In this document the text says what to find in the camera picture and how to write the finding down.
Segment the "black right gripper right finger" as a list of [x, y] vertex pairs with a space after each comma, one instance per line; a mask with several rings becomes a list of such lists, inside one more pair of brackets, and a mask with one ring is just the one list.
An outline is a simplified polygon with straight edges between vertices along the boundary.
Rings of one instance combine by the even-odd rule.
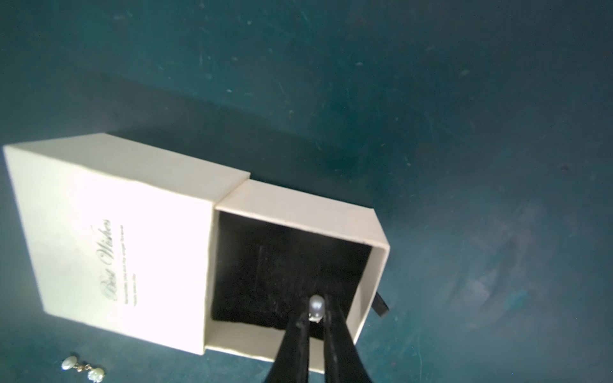
[[325, 295], [323, 342], [326, 383], [372, 383], [356, 350], [345, 316], [331, 295]]

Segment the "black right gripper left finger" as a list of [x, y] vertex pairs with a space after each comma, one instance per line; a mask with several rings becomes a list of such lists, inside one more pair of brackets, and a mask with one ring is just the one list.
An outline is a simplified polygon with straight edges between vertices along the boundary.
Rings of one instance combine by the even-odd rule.
[[285, 335], [265, 383], [307, 383], [310, 358], [309, 299], [293, 309]]

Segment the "cream drawer jewelry box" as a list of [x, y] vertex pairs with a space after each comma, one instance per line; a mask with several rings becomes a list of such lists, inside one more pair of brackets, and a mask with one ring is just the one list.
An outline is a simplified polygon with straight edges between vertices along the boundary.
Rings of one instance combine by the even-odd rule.
[[103, 133], [3, 152], [46, 314], [271, 362], [330, 295], [358, 341], [390, 253], [373, 209]]

